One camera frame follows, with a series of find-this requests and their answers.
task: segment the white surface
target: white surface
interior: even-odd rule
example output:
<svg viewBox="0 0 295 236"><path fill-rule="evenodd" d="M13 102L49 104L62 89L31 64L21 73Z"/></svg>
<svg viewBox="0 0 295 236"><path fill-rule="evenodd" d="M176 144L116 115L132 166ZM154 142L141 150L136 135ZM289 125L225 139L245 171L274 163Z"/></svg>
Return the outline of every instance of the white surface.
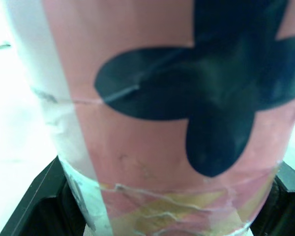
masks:
<svg viewBox="0 0 295 236"><path fill-rule="evenodd" d="M0 232L55 156L22 65L12 49L0 50ZM295 168L295 131L285 161Z"/></svg>

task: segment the black holder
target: black holder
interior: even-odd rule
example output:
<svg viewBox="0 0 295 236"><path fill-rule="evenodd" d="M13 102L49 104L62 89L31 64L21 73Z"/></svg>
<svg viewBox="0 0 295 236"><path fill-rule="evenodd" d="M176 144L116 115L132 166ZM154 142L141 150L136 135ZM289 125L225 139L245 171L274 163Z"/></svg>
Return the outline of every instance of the black holder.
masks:
<svg viewBox="0 0 295 236"><path fill-rule="evenodd" d="M55 158L34 179L0 236L83 236L85 226ZM254 236L295 236L295 170L286 163L251 230Z"/></svg>

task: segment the dark blue flower graphic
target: dark blue flower graphic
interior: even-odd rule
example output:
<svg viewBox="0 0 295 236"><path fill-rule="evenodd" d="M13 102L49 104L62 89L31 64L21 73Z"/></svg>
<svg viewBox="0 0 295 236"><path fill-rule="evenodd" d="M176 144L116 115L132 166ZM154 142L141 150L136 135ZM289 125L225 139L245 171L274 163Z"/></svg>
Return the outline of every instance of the dark blue flower graphic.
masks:
<svg viewBox="0 0 295 236"><path fill-rule="evenodd" d="M142 48L105 63L103 101L148 120L188 119L186 153L200 174L228 170L256 111L295 98L295 37L275 40L286 0L195 0L193 48Z"/></svg>

